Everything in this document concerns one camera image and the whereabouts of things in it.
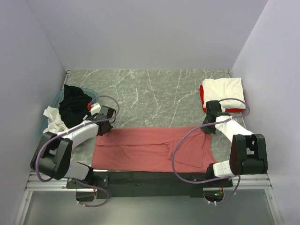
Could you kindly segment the pink t shirt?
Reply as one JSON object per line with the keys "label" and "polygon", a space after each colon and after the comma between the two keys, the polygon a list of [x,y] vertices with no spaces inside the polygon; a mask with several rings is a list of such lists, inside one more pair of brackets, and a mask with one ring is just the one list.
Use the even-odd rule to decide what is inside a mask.
{"label": "pink t shirt", "polygon": [[135,172],[203,173],[213,157],[212,136],[192,127],[114,128],[96,138],[92,167]]}

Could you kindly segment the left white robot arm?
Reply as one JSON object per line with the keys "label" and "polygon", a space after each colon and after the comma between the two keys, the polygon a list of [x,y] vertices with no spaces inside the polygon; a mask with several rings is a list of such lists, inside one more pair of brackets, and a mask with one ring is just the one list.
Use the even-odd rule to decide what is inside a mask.
{"label": "left white robot arm", "polygon": [[108,106],[101,106],[92,116],[86,116],[77,126],[59,134],[46,132],[40,139],[30,162],[30,167],[43,182],[65,178],[71,167],[72,150],[86,140],[102,136],[112,129],[118,111]]}

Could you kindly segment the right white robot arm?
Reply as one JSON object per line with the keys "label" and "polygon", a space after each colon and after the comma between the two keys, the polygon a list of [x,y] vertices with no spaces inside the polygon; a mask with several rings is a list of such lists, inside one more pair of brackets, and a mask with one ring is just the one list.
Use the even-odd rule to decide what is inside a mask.
{"label": "right white robot arm", "polygon": [[202,124],[203,132],[214,135],[219,131],[231,142],[229,159],[208,166],[206,183],[209,186],[218,186],[222,177],[267,173],[265,137],[241,126],[230,113],[222,110],[220,101],[206,103],[206,117]]}

